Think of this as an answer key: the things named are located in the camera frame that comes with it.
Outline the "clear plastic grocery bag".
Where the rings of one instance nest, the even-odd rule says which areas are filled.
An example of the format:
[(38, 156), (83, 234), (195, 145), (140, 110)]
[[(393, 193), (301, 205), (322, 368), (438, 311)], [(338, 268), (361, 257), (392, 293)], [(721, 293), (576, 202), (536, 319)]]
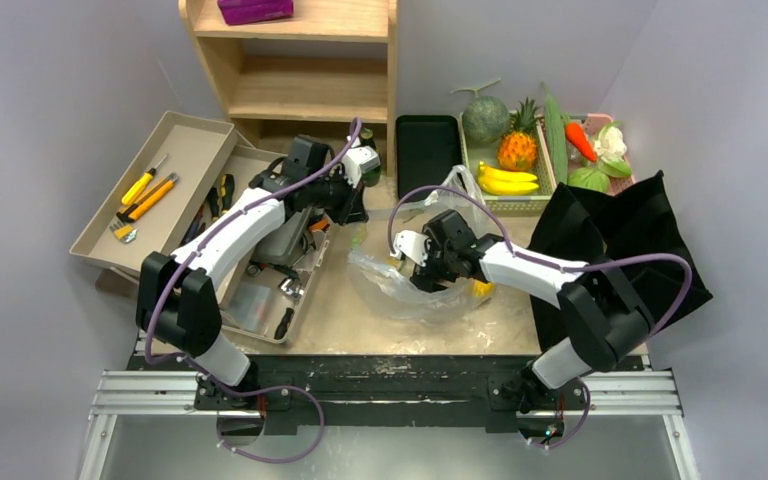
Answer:
[[(392, 224), (390, 211), (374, 212), (354, 228), (347, 260), (347, 274), (362, 302), (375, 314), (391, 319), (441, 323), (456, 320), (490, 300), (492, 283), (444, 272), (442, 242), (424, 227), (450, 210), (457, 212), (476, 237), (493, 231), (480, 207), (480, 188), (467, 167), (452, 168), (442, 189), (410, 197)], [(402, 234), (417, 235), (429, 248), (422, 265), (407, 254), (391, 255), (389, 244)]]

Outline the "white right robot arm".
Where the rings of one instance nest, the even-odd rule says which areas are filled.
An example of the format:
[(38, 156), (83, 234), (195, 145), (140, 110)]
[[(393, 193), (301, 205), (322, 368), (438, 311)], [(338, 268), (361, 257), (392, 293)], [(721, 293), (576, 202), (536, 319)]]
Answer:
[(393, 256), (413, 261), (410, 280), (421, 290), (439, 291), (469, 278), (517, 288), (547, 305), (566, 336), (525, 369), (521, 392), (536, 407), (548, 405), (577, 377), (613, 370), (655, 325), (621, 269), (549, 257), (497, 234), (477, 236), (453, 209), (420, 231), (396, 233), (391, 248)]

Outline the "white toy cauliflower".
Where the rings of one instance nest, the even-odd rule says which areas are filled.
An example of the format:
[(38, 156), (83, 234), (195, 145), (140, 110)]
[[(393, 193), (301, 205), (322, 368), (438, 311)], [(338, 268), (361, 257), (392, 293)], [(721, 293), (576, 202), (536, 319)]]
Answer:
[(609, 177), (628, 178), (632, 168), (625, 158), (628, 147), (620, 126), (618, 121), (606, 124), (591, 137), (591, 142), (600, 171)]

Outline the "green netted toy melon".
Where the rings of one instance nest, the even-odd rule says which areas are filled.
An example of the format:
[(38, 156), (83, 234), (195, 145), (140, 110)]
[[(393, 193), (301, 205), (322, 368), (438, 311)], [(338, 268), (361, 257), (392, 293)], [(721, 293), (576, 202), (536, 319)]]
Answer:
[(464, 134), (479, 144), (489, 144), (499, 140), (510, 126), (510, 113), (504, 101), (492, 95), (482, 94), (482, 91), (499, 83), (501, 77), (495, 78), (476, 87), (460, 87), (452, 89), (449, 94), (470, 92), (472, 100), (461, 114), (461, 125)]

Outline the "orange toy carrot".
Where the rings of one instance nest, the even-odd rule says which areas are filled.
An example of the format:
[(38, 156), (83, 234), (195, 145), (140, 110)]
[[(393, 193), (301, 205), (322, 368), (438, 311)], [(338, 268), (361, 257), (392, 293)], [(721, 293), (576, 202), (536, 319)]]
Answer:
[(583, 127), (566, 114), (561, 113), (561, 119), (564, 126), (564, 134), (566, 140), (578, 150), (581, 156), (591, 163), (598, 161), (598, 156), (594, 152), (588, 135), (585, 133)]

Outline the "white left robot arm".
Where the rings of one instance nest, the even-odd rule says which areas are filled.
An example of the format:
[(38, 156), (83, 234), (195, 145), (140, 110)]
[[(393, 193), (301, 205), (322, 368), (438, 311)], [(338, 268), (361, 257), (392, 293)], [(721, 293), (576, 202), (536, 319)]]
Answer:
[(339, 225), (367, 221), (363, 177), (379, 165), (378, 153), (354, 136), (340, 152), (296, 136), (289, 152), (255, 174), (203, 233), (171, 254), (153, 252), (143, 260), (137, 326), (212, 376), (232, 408), (249, 407), (258, 395), (256, 366), (222, 331), (217, 287), (298, 212), (320, 209)]

